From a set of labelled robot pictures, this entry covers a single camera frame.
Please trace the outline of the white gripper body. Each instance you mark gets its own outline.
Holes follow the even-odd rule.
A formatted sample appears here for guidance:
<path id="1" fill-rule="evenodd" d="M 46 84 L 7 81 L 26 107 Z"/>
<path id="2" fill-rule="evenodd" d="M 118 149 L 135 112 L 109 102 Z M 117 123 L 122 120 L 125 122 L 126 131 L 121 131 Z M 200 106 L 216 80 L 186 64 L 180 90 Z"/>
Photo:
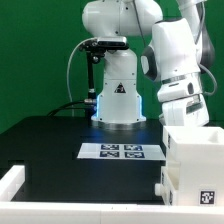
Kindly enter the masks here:
<path id="1" fill-rule="evenodd" d="M 159 120 L 164 126 L 206 125 L 209 122 L 209 114 L 203 95 L 163 103 Z"/>

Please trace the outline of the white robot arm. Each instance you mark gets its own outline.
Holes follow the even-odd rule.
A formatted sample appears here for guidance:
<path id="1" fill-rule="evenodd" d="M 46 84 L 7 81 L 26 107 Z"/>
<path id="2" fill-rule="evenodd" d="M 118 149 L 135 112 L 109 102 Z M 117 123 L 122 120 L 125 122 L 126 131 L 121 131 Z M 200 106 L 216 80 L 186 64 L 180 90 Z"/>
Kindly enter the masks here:
<path id="1" fill-rule="evenodd" d="M 82 14 L 94 36 L 94 61 L 103 58 L 103 90 L 92 121 L 108 128 L 145 123 L 136 90 L 137 66 L 159 81 L 159 119 L 168 126 L 203 126 L 209 122 L 200 75 L 214 61 L 205 25 L 206 0 L 176 0 L 181 16 L 165 20 L 155 0 L 94 0 Z"/>

